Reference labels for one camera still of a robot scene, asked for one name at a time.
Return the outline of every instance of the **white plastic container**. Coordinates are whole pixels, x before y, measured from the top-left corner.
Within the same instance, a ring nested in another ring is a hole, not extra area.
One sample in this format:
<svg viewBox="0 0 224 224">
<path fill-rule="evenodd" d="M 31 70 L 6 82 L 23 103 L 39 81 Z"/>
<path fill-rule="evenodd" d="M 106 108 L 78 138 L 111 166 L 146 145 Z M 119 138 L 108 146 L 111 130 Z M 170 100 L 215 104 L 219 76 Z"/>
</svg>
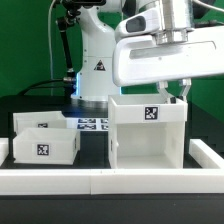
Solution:
<svg viewBox="0 0 224 224">
<path fill-rule="evenodd" d="M 0 138 L 0 166 L 9 154 L 8 138 Z"/>
<path fill-rule="evenodd" d="M 27 128 L 13 139 L 15 163 L 73 164 L 79 149 L 74 129 Z"/>
<path fill-rule="evenodd" d="M 14 113 L 13 123 L 17 135 L 25 128 L 66 128 L 67 126 L 61 111 Z"/>
<path fill-rule="evenodd" d="M 159 94 L 109 98 L 111 168 L 182 168 L 187 103 Z"/>
</svg>

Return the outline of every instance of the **cable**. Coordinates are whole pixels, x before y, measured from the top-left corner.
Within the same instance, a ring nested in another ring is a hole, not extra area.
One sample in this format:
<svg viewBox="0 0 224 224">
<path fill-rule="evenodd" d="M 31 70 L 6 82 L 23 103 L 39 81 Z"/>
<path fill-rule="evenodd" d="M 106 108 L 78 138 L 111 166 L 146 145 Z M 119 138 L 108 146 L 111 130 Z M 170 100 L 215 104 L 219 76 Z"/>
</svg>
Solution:
<svg viewBox="0 0 224 224">
<path fill-rule="evenodd" d="M 224 9 L 221 9 L 221 8 L 218 8 L 218 7 L 215 7 L 215 6 L 211 6 L 211 5 L 208 5 L 206 3 L 203 3 L 199 0 L 193 0 L 194 3 L 198 4 L 198 5 L 201 5 L 205 8 L 208 8 L 208 9 L 213 9 L 213 10 L 216 10 L 216 11 L 219 11 L 219 12 L 223 12 L 224 13 Z"/>
<path fill-rule="evenodd" d="M 49 12 L 48 12 L 48 45 L 49 45 L 49 55 L 50 55 L 50 74 L 51 79 L 54 79 L 54 63 L 53 63 L 53 54 L 52 54 L 52 42 L 51 42 L 51 16 L 52 16 L 52 9 L 54 7 L 54 4 L 57 0 L 53 0 Z"/>
<path fill-rule="evenodd" d="M 35 84 L 27 87 L 26 89 L 20 91 L 17 95 L 24 96 L 29 90 L 31 90 L 35 87 L 38 87 L 38 86 L 44 85 L 44 84 L 48 84 L 48 83 L 55 83 L 55 82 L 63 82 L 63 79 L 53 79 L 53 80 L 47 80 L 47 81 L 42 81 L 42 82 L 35 83 Z"/>
</svg>

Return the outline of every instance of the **white bin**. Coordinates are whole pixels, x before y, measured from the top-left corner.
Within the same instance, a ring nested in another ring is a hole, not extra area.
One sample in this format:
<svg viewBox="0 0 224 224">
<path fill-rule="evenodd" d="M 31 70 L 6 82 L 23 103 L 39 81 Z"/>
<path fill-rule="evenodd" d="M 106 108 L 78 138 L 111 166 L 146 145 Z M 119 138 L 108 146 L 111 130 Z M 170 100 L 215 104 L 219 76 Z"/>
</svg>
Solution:
<svg viewBox="0 0 224 224">
<path fill-rule="evenodd" d="M 111 168 L 182 168 L 187 103 L 159 94 L 109 97 Z"/>
<path fill-rule="evenodd" d="M 13 139 L 15 163 L 73 164 L 79 149 L 74 129 L 27 128 Z"/>
<path fill-rule="evenodd" d="M 18 135 L 25 128 L 66 128 L 61 111 L 14 113 L 14 132 Z"/>
</svg>

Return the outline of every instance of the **white platform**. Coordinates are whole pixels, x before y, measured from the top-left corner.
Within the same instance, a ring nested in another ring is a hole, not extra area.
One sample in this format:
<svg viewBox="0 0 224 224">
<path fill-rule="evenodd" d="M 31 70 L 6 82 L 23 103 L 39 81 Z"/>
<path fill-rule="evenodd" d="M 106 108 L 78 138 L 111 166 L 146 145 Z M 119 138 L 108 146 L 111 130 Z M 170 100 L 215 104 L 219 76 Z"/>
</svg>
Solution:
<svg viewBox="0 0 224 224">
<path fill-rule="evenodd" d="M 207 154 L 212 163 L 224 160 L 201 140 L 190 152 Z M 224 193 L 224 169 L 57 169 L 0 170 L 0 195 Z"/>
</svg>

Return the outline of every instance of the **warning label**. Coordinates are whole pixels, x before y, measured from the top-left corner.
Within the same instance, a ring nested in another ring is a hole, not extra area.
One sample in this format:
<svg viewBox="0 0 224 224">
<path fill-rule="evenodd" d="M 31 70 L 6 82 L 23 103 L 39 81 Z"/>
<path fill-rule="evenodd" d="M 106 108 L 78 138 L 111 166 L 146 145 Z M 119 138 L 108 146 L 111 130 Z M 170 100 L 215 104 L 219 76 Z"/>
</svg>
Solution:
<svg viewBox="0 0 224 224">
<path fill-rule="evenodd" d="M 96 67 L 94 68 L 95 71 L 106 71 L 103 62 L 100 60 Z"/>
</svg>

